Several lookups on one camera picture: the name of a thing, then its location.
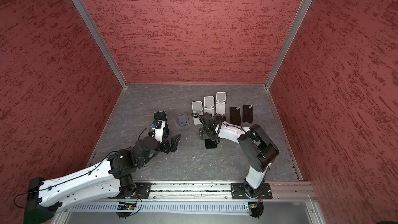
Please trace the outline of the black phone back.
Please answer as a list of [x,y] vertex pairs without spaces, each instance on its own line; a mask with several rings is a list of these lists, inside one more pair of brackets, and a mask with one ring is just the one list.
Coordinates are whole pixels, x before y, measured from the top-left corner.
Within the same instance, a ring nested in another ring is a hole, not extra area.
[[218,147],[217,142],[212,141],[211,139],[205,139],[205,148],[206,149],[215,149]]

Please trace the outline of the white phone stand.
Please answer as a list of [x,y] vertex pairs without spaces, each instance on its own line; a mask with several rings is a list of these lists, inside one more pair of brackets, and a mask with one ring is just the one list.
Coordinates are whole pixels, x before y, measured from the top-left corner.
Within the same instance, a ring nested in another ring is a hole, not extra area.
[[[192,106],[192,113],[194,114],[198,114],[198,115],[203,115],[203,103],[202,101],[194,101],[191,103]],[[199,117],[194,117],[193,118],[193,123],[194,125],[201,125],[201,121],[199,119]]]
[[215,114],[215,98],[213,96],[204,97],[204,113],[208,113],[211,116]]
[[226,114],[226,98],[227,98],[226,92],[217,92],[216,93],[215,109],[216,109],[217,114],[220,114],[220,115]]

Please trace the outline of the black phone with middle sticker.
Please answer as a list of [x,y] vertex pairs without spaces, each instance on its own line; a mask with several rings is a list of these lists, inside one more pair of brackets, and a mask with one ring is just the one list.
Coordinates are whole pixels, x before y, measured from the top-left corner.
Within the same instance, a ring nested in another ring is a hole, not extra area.
[[230,107],[230,124],[241,126],[241,114],[239,107]]

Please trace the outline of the black phone with sticker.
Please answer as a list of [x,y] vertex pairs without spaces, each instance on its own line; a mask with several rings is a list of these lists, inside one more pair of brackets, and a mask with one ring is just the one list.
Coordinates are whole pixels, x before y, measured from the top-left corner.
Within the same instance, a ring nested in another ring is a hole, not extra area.
[[230,107],[230,124],[241,126],[241,114],[239,107]]
[[254,120],[254,114],[253,114],[254,108],[252,105],[243,105],[243,115],[242,115],[242,122],[246,123],[253,123]]

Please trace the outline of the black phone with right sticker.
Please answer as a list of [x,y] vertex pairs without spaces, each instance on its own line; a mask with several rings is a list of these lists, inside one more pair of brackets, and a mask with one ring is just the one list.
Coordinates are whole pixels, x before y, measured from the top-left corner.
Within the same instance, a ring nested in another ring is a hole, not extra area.
[[254,114],[253,114],[254,108],[252,105],[243,105],[243,115],[242,115],[242,122],[246,123],[253,123],[254,120]]

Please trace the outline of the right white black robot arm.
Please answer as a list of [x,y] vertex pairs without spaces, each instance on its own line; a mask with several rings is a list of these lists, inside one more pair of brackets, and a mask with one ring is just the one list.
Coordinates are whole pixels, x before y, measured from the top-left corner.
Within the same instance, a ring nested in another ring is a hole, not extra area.
[[217,148],[221,139],[240,145],[250,164],[244,183],[250,190],[260,189],[269,166],[279,155],[278,147],[266,132],[257,124],[250,127],[233,125],[223,121],[218,114],[192,113],[191,116],[202,124],[200,135],[207,149]]

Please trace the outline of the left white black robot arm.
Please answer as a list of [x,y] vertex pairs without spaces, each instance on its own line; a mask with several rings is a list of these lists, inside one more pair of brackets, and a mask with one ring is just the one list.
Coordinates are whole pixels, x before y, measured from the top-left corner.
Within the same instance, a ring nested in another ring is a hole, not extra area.
[[157,154],[175,152],[181,136],[159,142],[147,136],[133,147],[112,151],[101,162],[78,172],[45,180],[37,177],[29,182],[24,206],[25,224],[42,224],[56,213],[74,205],[104,199],[133,199],[140,190],[132,175],[145,167]]

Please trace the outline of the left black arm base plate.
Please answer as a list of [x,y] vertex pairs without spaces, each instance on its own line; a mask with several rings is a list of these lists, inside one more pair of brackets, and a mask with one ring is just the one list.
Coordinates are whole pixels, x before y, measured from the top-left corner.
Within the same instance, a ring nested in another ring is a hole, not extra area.
[[151,192],[152,183],[149,182],[135,182],[133,190],[127,194],[125,199],[148,199]]

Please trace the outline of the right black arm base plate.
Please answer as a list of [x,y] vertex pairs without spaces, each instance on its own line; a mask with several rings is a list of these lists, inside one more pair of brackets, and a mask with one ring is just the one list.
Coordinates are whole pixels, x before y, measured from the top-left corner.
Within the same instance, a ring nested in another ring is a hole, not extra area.
[[252,188],[247,183],[232,183],[231,195],[234,200],[271,200],[273,198],[271,187],[268,183],[262,183],[257,189]]

